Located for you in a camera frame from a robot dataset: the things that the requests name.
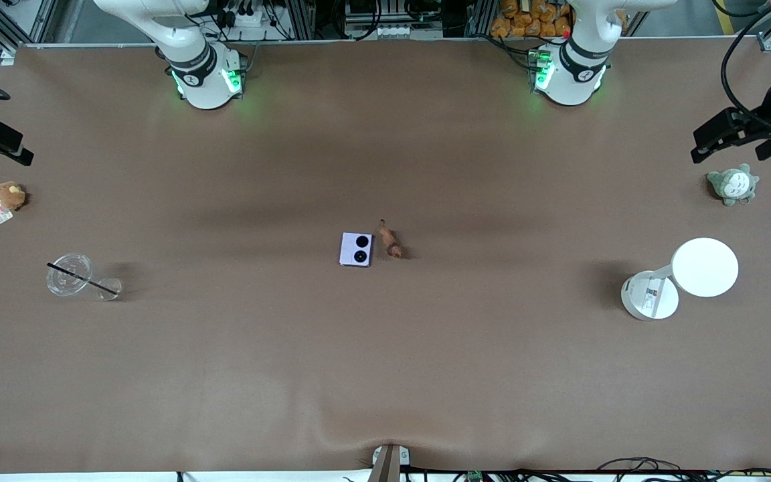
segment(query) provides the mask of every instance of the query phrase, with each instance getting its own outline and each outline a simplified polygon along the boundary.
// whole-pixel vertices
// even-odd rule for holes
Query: white round disc
[[[731,248],[712,238],[683,243],[671,258],[671,269],[678,287],[703,298],[731,289],[740,274],[740,264]]]

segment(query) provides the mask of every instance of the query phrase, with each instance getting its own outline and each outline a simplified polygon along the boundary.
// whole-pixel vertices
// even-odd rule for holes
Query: plush toy
[[[6,210],[18,210],[25,203],[25,192],[19,184],[8,181],[0,184],[0,204]]]
[[[760,178],[752,176],[752,168],[748,164],[741,164],[739,169],[728,169],[724,173],[707,174],[707,180],[713,184],[716,194],[724,201],[725,206],[748,204],[755,197],[755,184]]]

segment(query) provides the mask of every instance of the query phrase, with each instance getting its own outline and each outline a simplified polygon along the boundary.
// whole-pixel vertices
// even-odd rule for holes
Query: black straw
[[[92,287],[98,287],[98,288],[100,288],[101,290],[103,290],[104,292],[110,292],[110,293],[112,293],[113,295],[117,296],[117,292],[115,292],[115,291],[113,291],[113,290],[110,290],[109,288],[107,288],[107,287],[104,287],[104,286],[102,286],[102,285],[98,285],[98,284],[97,284],[97,283],[95,283],[94,281],[88,280],[88,278],[83,278],[83,277],[81,277],[79,274],[76,274],[75,272],[72,272],[72,271],[67,271],[67,269],[64,269],[64,268],[62,268],[61,266],[56,266],[56,265],[52,264],[51,262],[49,262],[49,263],[46,263],[46,266],[49,266],[49,267],[50,267],[50,268],[52,268],[52,269],[57,269],[58,271],[61,271],[61,272],[63,272],[64,274],[69,274],[70,276],[72,276],[72,277],[76,278],[77,280],[88,281],[88,284],[89,284],[89,285],[91,285]]]

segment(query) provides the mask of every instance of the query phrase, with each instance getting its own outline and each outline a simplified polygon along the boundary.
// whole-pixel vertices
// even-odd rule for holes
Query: white desk lamp
[[[731,289],[739,274],[737,256],[722,241],[692,239],[674,251],[670,265],[629,278],[620,296],[633,317],[661,320],[673,315],[679,304],[672,276],[686,293],[711,298]]]

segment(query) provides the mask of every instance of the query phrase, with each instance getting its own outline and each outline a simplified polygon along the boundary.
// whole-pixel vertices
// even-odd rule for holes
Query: lamp base
[[[642,271],[624,282],[620,298],[624,308],[642,321],[662,320],[677,311],[680,298],[670,278],[652,278],[655,271]]]

